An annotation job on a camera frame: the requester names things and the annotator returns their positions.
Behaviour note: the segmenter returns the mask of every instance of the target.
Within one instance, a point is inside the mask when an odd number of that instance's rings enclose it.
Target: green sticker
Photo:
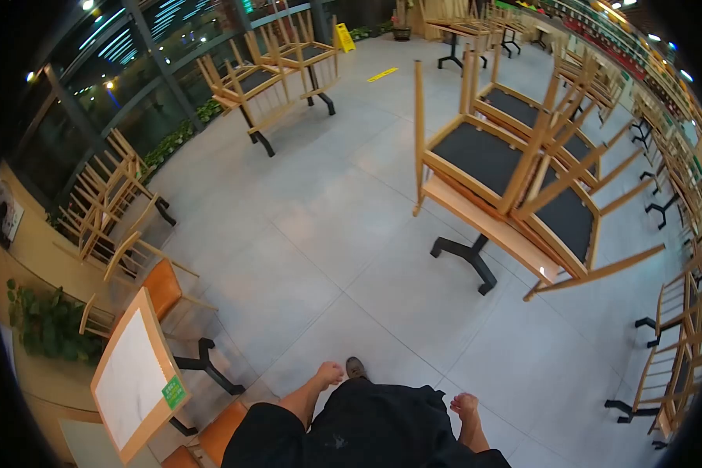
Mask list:
[[[161,393],[164,395],[166,403],[169,405],[169,409],[174,409],[178,404],[185,399],[185,389],[182,388],[182,384],[179,381],[179,376],[175,375],[166,384],[166,387],[161,389]]]

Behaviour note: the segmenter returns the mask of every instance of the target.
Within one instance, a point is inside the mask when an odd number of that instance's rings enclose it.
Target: white tabletop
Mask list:
[[[128,463],[190,397],[171,409],[161,390],[182,375],[142,287],[109,339],[91,393],[122,463]]]

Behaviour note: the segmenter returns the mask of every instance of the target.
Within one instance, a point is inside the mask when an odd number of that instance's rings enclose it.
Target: person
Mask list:
[[[319,393],[343,379],[337,362],[324,362],[278,404],[253,405],[224,451],[222,468],[509,468],[498,450],[489,449],[473,395],[461,393],[450,402],[463,422],[455,440],[444,392],[430,386],[376,385],[356,357],[346,361],[346,373],[349,379],[314,421]]]

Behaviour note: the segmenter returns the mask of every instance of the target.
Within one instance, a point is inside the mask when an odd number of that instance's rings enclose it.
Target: shoe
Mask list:
[[[351,356],[346,360],[346,374],[348,374],[349,379],[360,377],[362,379],[369,380],[367,370],[364,369],[364,364],[362,364],[362,361],[358,360],[358,358],[355,356]]]

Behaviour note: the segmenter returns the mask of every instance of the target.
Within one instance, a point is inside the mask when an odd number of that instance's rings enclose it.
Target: flower pot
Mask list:
[[[411,28],[393,28],[393,39],[395,41],[409,41],[411,39]]]

